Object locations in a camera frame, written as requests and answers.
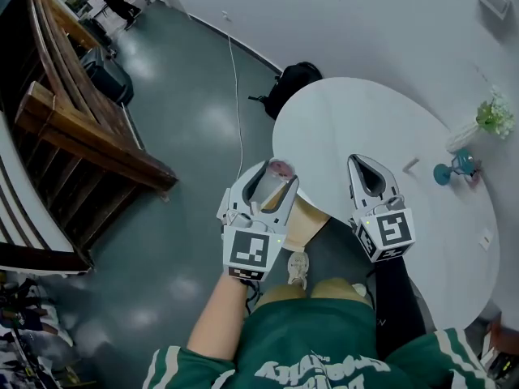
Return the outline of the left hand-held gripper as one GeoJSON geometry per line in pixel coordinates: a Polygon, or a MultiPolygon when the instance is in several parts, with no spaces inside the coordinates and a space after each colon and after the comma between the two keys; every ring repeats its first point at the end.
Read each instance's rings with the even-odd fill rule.
{"type": "Polygon", "coordinates": [[[223,273],[238,280],[264,281],[281,248],[299,179],[293,176],[281,190],[272,209],[252,216],[251,197],[265,175],[268,160],[249,168],[225,190],[217,211],[223,225],[223,273]]]}

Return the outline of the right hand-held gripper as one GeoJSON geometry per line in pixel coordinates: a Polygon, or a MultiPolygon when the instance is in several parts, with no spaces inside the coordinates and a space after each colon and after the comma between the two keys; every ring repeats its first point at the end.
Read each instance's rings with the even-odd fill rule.
{"type": "Polygon", "coordinates": [[[416,242],[412,210],[399,194],[392,172],[370,157],[348,159],[350,195],[358,209],[352,228],[367,257],[378,263],[403,256],[416,242]],[[368,209],[372,201],[383,201],[368,209]]]}

